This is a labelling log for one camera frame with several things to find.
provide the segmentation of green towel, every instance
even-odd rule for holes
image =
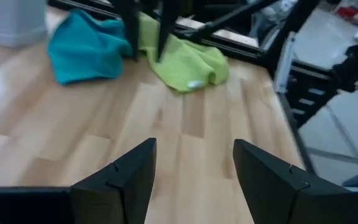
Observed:
[[[189,92],[227,80],[229,65],[225,56],[215,47],[205,47],[170,35],[160,63],[157,54],[159,24],[140,15],[140,49],[146,51],[152,70],[168,86],[179,92]]]
[[[57,27],[48,53],[61,85],[93,78],[117,78],[123,56],[132,55],[119,20],[97,21],[85,11],[72,10]]]

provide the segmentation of white container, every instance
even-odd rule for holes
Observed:
[[[19,47],[47,36],[46,0],[0,0],[0,45]]]

